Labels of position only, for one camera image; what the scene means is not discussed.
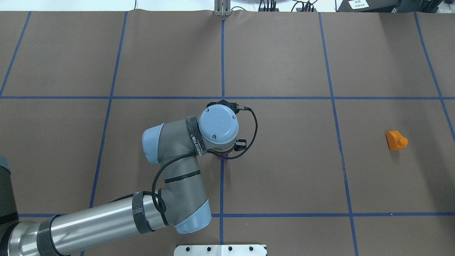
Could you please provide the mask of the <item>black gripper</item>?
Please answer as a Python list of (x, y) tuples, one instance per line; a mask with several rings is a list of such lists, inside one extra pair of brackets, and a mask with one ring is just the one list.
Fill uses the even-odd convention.
[(241, 152), (246, 150), (247, 147), (247, 141), (245, 139), (237, 139), (233, 141), (231, 144), (226, 146), (225, 148), (218, 149), (218, 148), (213, 148), (210, 149), (210, 154), (214, 154), (216, 156), (221, 156), (221, 155), (228, 155), (231, 152)]

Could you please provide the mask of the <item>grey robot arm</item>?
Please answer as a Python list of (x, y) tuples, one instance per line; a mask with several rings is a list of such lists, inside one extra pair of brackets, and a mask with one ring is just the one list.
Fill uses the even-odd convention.
[(167, 226), (188, 234), (212, 220), (198, 158), (228, 159), (249, 146), (237, 139), (240, 111), (252, 109), (225, 100), (211, 102), (200, 115), (163, 123), (143, 132), (144, 154), (159, 164), (150, 191), (138, 191), (107, 204), (40, 223), (20, 222), (6, 157), (1, 156), (1, 255), (69, 256)]

